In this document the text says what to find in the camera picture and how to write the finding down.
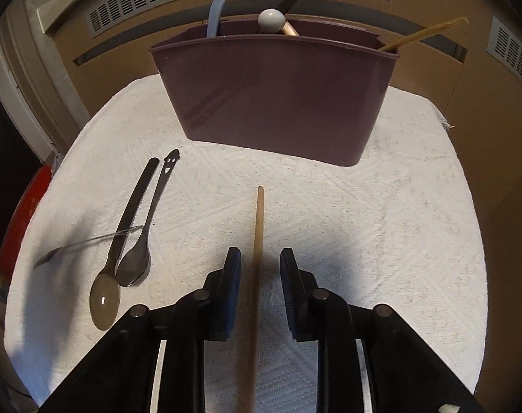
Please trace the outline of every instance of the textured fabric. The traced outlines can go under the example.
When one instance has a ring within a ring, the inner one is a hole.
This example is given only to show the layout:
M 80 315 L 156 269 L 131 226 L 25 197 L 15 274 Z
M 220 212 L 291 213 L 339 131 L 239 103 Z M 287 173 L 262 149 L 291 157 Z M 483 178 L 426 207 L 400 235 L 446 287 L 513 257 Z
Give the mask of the textured fabric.
M 85 126 L 41 200 L 22 242 L 6 318 L 7 352 L 39 403 L 100 339 L 88 295 L 110 241 L 32 270 L 56 247 L 114 231 L 148 159 L 182 159 L 150 231 L 152 268 L 121 291 L 169 305 L 221 268 L 229 246 L 252 257 L 257 186 L 265 187 L 265 248 L 257 411 L 314 411 L 317 349 L 287 327 L 278 275 L 282 248 L 319 286 L 351 304 L 390 304 L 470 390 L 483 358 L 487 285 L 483 245 L 464 173 L 426 99 L 389 88 L 358 165 L 188 140 L 159 76 L 128 85 Z M 143 223 L 154 176 L 138 210 Z M 138 233 L 131 235 L 128 250 Z M 231 412 L 240 379 L 243 310 L 226 343 L 207 342 L 206 405 Z

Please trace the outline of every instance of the table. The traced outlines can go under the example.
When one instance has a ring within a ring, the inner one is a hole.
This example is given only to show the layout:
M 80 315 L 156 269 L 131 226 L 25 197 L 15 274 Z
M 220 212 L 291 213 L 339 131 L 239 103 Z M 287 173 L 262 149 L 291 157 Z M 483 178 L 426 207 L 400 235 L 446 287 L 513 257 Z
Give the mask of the table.
M 114 231 L 144 165 L 182 159 L 150 232 L 152 268 L 121 291 L 130 306 L 169 305 L 221 268 L 229 246 L 252 257 L 257 186 L 265 187 L 265 248 L 257 410 L 314 411 L 315 343 L 287 328 L 278 275 L 282 248 L 321 287 L 351 304 L 390 304 L 474 390 L 483 359 L 487 284 L 471 193 L 430 101 L 389 88 L 358 165 L 342 168 L 188 140 L 159 76 L 121 90 L 85 126 L 41 200 L 12 278 L 5 346 L 38 404 L 103 332 L 88 310 L 110 241 L 32 270 L 48 250 Z M 157 174 L 138 210 L 146 218 Z M 125 250 L 138 234 L 127 241 Z M 241 328 L 205 346 L 208 411 L 234 411 Z

